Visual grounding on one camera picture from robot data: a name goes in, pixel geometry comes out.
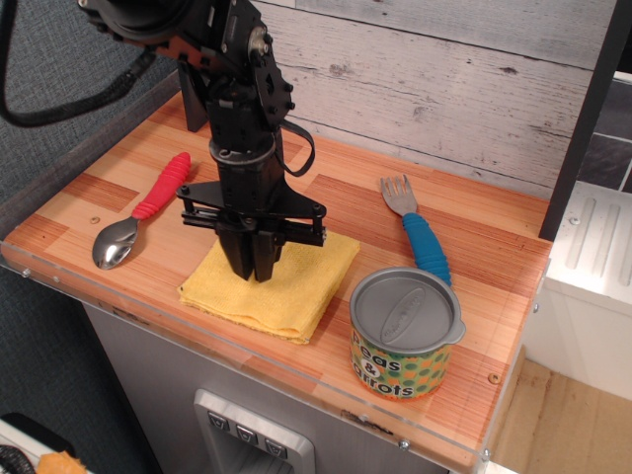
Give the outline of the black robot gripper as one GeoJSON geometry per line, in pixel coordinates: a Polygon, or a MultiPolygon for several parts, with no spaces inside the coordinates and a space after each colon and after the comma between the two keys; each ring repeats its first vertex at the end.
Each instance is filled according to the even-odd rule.
{"type": "Polygon", "coordinates": [[[324,244],[326,207],[287,184],[281,144],[238,152],[212,142],[209,150],[219,179],[183,185],[176,196],[186,224],[215,228],[235,275],[248,280],[255,270],[257,281],[268,281],[286,242],[324,244]]]}

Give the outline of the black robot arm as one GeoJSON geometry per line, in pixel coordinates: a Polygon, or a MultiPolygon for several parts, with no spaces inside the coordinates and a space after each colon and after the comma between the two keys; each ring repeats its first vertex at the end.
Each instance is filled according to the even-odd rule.
{"type": "Polygon", "coordinates": [[[102,33],[178,61],[188,95],[211,129],[209,151],[218,180],[184,185],[186,224],[211,228],[232,271],[269,280],[288,243],[321,246],[323,204],[294,191],[282,134],[312,136],[287,120],[293,87],[277,67],[273,39],[249,1],[82,1],[80,9],[102,33]]]}

